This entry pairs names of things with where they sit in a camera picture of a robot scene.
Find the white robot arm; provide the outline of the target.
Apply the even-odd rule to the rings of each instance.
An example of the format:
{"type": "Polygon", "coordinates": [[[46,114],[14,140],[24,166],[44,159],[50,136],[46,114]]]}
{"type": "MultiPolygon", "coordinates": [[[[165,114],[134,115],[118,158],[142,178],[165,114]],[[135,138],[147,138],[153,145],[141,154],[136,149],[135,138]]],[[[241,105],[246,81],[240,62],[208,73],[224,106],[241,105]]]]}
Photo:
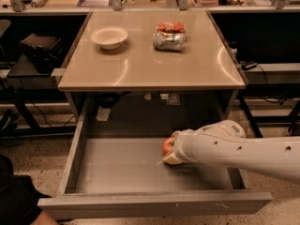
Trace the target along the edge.
{"type": "Polygon", "coordinates": [[[241,126],[224,120],[174,132],[162,161],[236,168],[300,183],[300,138],[248,138],[241,126]]]}

